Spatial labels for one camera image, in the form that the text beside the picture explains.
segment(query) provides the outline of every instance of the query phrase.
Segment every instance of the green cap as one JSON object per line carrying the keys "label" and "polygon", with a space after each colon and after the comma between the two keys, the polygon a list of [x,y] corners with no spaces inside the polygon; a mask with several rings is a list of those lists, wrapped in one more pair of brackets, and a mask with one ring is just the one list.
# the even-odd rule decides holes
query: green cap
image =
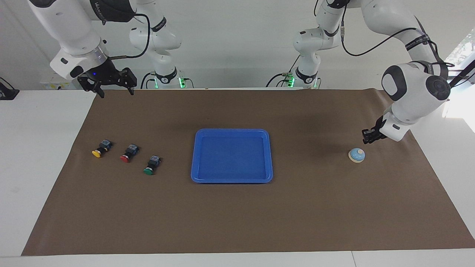
{"label": "green cap", "polygon": [[147,175],[152,175],[153,174],[153,170],[149,167],[145,168],[143,170],[143,173],[147,174]]}

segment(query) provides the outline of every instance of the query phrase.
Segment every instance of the yellow cap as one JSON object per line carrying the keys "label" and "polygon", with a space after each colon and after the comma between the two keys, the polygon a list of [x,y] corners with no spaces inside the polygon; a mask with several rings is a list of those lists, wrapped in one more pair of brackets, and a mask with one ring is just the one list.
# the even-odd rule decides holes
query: yellow cap
{"label": "yellow cap", "polygon": [[100,153],[98,150],[92,151],[92,155],[94,155],[96,158],[100,158],[100,157],[101,157],[101,153]]}

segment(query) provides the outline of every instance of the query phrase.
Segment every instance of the blue plastic tray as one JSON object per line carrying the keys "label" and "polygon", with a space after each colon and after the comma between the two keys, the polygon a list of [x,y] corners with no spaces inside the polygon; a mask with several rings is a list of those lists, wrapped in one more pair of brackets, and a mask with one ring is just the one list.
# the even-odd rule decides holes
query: blue plastic tray
{"label": "blue plastic tray", "polygon": [[191,178],[197,183],[267,183],[272,180],[269,134],[262,129],[201,129]]}

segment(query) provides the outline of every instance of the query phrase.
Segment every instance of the table surface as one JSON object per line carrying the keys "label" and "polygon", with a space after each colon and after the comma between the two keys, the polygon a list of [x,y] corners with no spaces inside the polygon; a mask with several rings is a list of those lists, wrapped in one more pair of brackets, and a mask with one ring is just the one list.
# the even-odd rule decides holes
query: table surface
{"label": "table surface", "polygon": [[[0,102],[0,266],[473,266],[475,249],[19,257],[95,95],[22,91]],[[475,233],[475,133],[442,106],[412,129]]]}

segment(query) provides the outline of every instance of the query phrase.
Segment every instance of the blue and white round object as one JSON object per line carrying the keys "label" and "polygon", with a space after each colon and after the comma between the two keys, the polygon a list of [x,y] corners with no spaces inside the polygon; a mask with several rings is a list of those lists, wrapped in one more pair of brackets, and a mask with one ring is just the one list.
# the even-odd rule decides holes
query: blue and white round object
{"label": "blue and white round object", "polygon": [[348,156],[350,157],[350,160],[352,162],[356,163],[361,163],[364,161],[364,151],[361,148],[353,148],[351,151],[348,153]]}

